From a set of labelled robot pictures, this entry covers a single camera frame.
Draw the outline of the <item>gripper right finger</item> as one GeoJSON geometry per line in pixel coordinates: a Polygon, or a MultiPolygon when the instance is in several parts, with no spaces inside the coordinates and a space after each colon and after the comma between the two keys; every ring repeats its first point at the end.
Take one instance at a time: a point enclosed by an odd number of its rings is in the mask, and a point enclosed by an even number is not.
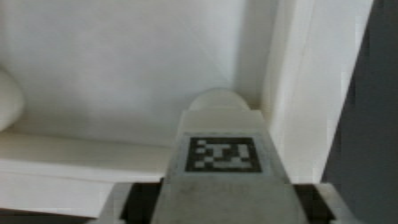
{"type": "Polygon", "coordinates": [[[363,224],[331,183],[293,185],[309,224],[363,224]]]}

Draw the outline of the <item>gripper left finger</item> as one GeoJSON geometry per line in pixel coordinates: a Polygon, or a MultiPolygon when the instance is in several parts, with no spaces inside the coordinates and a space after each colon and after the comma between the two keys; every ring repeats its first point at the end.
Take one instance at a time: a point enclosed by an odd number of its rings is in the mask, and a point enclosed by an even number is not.
{"type": "Polygon", "coordinates": [[[94,224],[151,224],[160,182],[117,183],[94,224]]]}

